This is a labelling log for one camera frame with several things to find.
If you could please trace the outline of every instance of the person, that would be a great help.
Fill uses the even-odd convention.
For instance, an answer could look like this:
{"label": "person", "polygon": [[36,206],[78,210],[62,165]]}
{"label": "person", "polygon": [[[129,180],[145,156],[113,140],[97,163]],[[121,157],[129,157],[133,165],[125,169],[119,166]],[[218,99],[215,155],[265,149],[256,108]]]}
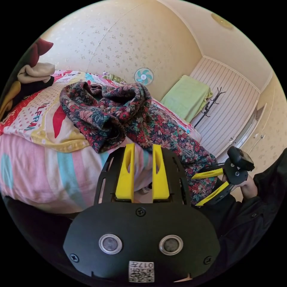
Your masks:
{"label": "person", "polygon": [[203,284],[234,266],[268,230],[287,191],[287,148],[268,169],[254,178],[249,175],[237,187],[241,188],[242,202],[229,194],[217,204],[199,209],[214,225],[221,250],[210,269],[194,278],[191,286]]}
{"label": "person", "polygon": [[[242,202],[229,194],[217,204],[199,209],[214,225],[221,250],[209,270],[190,280],[189,286],[203,284],[235,265],[270,227],[287,191],[287,148],[267,170],[254,178],[248,176],[240,188]],[[3,200],[25,239],[50,264],[84,284],[114,286],[111,282],[80,273],[69,261],[63,243],[70,219],[45,213],[8,197]]]}

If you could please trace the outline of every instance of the floral fabric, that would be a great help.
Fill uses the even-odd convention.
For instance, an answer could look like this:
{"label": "floral fabric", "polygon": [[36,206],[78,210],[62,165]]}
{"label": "floral fabric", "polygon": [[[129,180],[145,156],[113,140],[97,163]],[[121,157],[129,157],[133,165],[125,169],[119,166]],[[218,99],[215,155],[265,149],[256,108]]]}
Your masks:
{"label": "floral fabric", "polygon": [[170,115],[151,104],[145,86],[114,88],[77,82],[66,86],[59,100],[65,114],[97,153],[118,146],[126,136],[150,153],[153,144],[160,144],[175,152],[185,168],[192,205],[211,194],[217,178],[191,178],[203,167],[217,163],[215,157]]}

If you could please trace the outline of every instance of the floral wallpaper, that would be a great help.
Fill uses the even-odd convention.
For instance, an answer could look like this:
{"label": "floral wallpaper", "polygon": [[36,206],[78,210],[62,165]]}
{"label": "floral wallpaper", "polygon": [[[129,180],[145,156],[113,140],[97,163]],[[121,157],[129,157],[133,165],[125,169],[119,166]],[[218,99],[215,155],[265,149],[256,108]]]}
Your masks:
{"label": "floral wallpaper", "polygon": [[[265,103],[267,106],[262,119],[242,147],[254,161],[255,169],[251,172],[252,176],[271,166],[287,147],[287,100],[275,73],[260,95],[258,108],[263,107]],[[242,199],[240,189],[236,189],[233,195],[237,200]]]}
{"label": "floral wallpaper", "polygon": [[185,24],[156,0],[105,0],[62,19],[42,38],[54,43],[41,62],[57,69],[101,74],[108,71],[127,82],[142,67],[154,72],[148,86],[161,100],[202,55]]}

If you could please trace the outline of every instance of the qr code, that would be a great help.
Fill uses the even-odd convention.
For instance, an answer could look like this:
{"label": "qr code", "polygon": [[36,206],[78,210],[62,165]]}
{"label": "qr code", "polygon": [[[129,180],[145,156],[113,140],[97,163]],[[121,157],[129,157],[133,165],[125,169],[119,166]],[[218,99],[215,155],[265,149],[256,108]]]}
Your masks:
{"label": "qr code", "polygon": [[152,283],[155,281],[153,262],[129,262],[129,281],[139,283]]}

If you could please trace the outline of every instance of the sleeve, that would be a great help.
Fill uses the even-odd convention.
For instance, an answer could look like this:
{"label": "sleeve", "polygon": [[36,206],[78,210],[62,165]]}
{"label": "sleeve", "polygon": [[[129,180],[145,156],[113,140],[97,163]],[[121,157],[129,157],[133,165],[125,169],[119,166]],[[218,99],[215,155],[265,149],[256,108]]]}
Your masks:
{"label": "sleeve", "polygon": [[241,260],[272,224],[287,191],[287,149],[267,170],[255,175],[258,196],[229,214],[219,237],[221,251],[210,272],[215,277]]}

